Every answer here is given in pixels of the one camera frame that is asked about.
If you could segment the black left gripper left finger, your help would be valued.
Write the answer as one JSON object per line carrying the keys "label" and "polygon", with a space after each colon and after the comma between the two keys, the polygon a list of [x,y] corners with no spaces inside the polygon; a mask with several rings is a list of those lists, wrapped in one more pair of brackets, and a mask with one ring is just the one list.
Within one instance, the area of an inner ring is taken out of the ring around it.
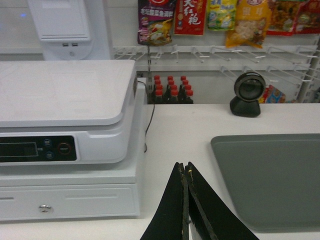
{"label": "black left gripper left finger", "polygon": [[142,240],[189,239],[189,188],[182,163],[175,163]]}

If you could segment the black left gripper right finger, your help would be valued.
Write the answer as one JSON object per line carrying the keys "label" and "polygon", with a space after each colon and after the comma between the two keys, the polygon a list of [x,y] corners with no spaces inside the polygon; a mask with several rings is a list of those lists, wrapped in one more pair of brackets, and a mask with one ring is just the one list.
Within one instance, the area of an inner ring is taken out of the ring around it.
{"label": "black left gripper right finger", "polygon": [[196,166],[184,170],[189,190],[189,219],[193,240],[257,240],[209,185]]}

